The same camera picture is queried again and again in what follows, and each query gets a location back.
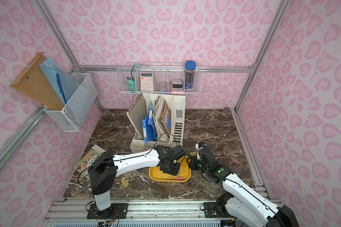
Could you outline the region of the yellow plastic storage box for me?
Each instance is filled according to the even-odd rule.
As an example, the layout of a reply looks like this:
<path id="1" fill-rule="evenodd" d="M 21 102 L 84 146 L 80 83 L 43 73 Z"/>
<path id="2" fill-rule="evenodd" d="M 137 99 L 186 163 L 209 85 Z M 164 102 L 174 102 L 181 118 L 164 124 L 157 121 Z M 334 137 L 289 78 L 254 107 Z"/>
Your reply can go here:
<path id="1" fill-rule="evenodd" d="M 165 174 L 160 170 L 160 167 L 150 167 L 149 176 L 155 182 L 169 182 L 169 183 L 185 183 L 191 177 L 191 169 L 187 163 L 188 156 L 179 159 L 177 162 L 181 164 L 180 170 L 176 176 Z M 176 177 L 184 177 L 183 181 L 174 180 Z"/>

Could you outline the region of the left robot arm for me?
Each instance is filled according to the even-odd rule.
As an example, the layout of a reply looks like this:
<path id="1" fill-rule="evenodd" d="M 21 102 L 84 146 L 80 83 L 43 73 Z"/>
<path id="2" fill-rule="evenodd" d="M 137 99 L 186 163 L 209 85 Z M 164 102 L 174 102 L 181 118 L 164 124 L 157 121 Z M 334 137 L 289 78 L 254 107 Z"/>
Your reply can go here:
<path id="1" fill-rule="evenodd" d="M 183 157 L 185 151 L 181 145 L 173 148 L 153 146 L 150 150 L 129 155 L 102 153 L 86 168 L 97 209 L 105 211 L 111 207 L 110 190 L 116 177 L 146 167 L 159 167 L 163 173 L 177 176 L 181 168 L 178 160 Z"/>

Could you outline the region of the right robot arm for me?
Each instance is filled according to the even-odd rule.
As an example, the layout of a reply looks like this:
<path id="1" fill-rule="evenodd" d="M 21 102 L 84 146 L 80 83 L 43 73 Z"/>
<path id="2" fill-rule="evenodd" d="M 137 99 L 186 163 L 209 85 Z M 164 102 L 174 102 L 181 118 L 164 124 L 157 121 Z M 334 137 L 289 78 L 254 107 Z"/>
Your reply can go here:
<path id="1" fill-rule="evenodd" d="M 225 190 L 225 194 L 219 197 L 219 203 L 229 215 L 249 227 L 299 226 L 290 207 L 279 206 L 249 187 L 232 169 L 218 163 L 206 143 L 197 143 L 196 150 L 196 155 L 188 161 L 189 168 L 207 175 L 210 182 Z"/>

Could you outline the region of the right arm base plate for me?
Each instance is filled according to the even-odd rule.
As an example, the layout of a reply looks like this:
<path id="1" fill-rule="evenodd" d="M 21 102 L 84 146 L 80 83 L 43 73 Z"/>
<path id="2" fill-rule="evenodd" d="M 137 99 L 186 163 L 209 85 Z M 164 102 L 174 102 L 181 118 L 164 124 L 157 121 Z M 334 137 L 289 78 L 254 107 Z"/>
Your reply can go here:
<path id="1" fill-rule="evenodd" d="M 225 209 L 225 206 L 218 202 L 205 202 L 200 206 L 204 211 L 206 218 L 229 218 L 231 215 Z"/>

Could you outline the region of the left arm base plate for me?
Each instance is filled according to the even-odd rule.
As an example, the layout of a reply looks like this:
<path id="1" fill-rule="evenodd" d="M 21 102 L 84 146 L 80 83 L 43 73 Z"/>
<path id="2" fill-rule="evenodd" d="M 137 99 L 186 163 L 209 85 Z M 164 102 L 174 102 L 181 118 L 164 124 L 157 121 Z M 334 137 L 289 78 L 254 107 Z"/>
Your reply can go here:
<path id="1" fill-rule="evenodd" d="M 128 211 L 128 203 L 114 203 L 109 208 L 100 211 L 95 204 L 88 210 L 87 219 L 106 219 L 111 220 L 115 217 L 125 219 Z"/>

